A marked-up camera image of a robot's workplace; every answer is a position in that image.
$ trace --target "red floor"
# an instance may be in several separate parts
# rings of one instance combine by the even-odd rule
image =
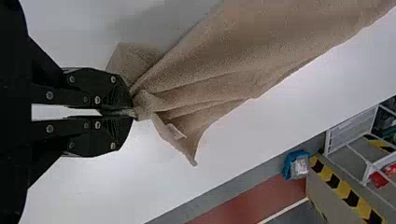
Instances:
[[[305,179],[276,175],[187,224],[256,224],[305,198]]]

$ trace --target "red object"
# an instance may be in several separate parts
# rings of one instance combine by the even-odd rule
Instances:
[[[396,174],[396,163],[393,163],[392,165],[386,166],[382,171],[387,175],[395,175]]]
[[[186,224],[257,224],[305,198],[305,179],[271,177]]]
[[[384,176],[382,176],[379,172],[375,172],[370,175],[370,180],[373,181],[377,189],[384,187],[388,184],[388,180],[384,178]]]

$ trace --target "towel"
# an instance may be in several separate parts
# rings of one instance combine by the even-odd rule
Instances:
[[[225,0],[167,53],[119,43],[106,70],[192,165],[204,131],[384,16],[396,0]]]

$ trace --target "metal shelf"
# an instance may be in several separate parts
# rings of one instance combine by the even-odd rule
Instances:
[[[393,108],[396,103],[395,99],[392,100]],[[383,167],[396,162],[396,151],[392,150],[396,149],[393,145],[395,141],[389,137],[386,141],[372,133],[375,130],[383,134],[384,130],[392,127],[389,126],[389,120],[390,125],[395,125],[396,111],[387,108],[387,103],[390,101],[375,105],[330,128],[326,132],[324,156],[381,200],[396,207],[396,175],[389,177],[381,171]],[[371,183],[370,175],[375,172],[388,180],[386,186],[377,189]]]

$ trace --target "blue object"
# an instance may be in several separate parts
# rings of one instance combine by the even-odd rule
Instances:
[[[285,166],[283,167],[282,170],[282,175],[283,178],[286,180],[289,180],[291,178],[291,173],[290,169],[294,161],[296,161],[297,158],[301,157],[311,157],[311,153],[306,152],[304,150],[299,150],[299,151],[294,151],[291,152],[288,157],[285,159]]]

